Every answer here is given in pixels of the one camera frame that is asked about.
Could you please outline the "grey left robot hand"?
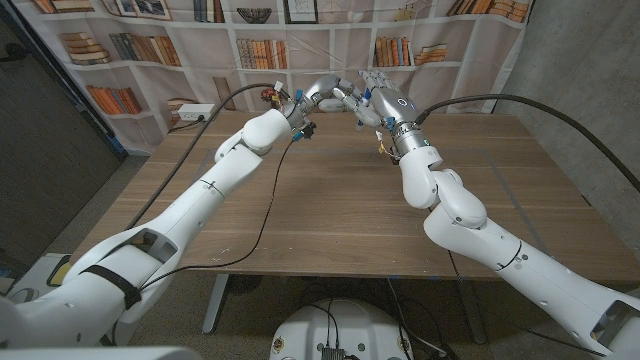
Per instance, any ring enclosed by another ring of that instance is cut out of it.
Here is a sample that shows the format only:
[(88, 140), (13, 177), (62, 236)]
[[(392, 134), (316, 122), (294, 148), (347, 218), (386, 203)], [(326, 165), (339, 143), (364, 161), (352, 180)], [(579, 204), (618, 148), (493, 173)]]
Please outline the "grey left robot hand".
[(313, 113), (322, 101), (337, 99), (364, 125), (380, 127), (383, 123), (382, 116), (365, 104), (363, 98), (364, 93), (351, 82), (336, 75), (326, 75), (304, 91), (294, 105), (285, 110), (284, 115), (292, 128), (301, 128), (305, 117)]

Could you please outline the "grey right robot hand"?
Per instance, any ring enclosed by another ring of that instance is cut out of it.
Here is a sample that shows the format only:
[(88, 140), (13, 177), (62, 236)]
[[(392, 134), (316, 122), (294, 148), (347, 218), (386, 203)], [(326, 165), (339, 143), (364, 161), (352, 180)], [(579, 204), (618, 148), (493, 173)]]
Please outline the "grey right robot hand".
[(418, 111), (413, 101), (399, 90), (386, 73), (362, 70), (359, 74), (369, 91), (369, 104), (383, 118), (383, 126), (391, 135), (394, 154), (403, 157), (413, 150), (428, 146), (416, 123)]

